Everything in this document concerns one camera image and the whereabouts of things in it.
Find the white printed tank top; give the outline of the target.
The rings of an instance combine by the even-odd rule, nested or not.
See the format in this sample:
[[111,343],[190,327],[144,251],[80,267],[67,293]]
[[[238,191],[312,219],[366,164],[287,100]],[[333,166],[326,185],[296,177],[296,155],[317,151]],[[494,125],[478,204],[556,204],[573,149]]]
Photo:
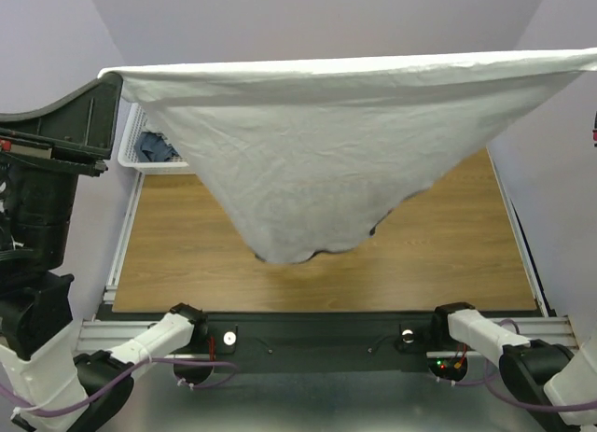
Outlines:
[[518,119],[596,68],[595,49],[122,66],[122,96],[261,260],[372,236]]

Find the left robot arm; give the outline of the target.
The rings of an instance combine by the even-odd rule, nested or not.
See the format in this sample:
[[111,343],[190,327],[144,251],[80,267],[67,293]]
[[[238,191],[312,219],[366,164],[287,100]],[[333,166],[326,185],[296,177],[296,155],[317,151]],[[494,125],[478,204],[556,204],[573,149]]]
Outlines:
[[122,77],[109,73],[43,108],[1,117],[1,363],[13,422],[26,431],[95,431],[118,413],[152,364],[207,343],[205,314],[174,306],[110,350],[75,355],[58,275],[78,179],[106,170]]

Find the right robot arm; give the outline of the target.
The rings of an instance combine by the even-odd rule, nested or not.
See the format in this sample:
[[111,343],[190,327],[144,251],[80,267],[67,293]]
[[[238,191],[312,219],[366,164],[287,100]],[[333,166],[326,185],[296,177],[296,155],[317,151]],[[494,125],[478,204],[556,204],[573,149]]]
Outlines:
[[498,369],[509,392],[494,390],[498,399],[529,412],[546,431],[579,431],[596,426],[596,336],[576,352],[521,335],[485,317],[468,303],[452,303],[434,310],[429,326],[432,343],[450,348],[462,343]]

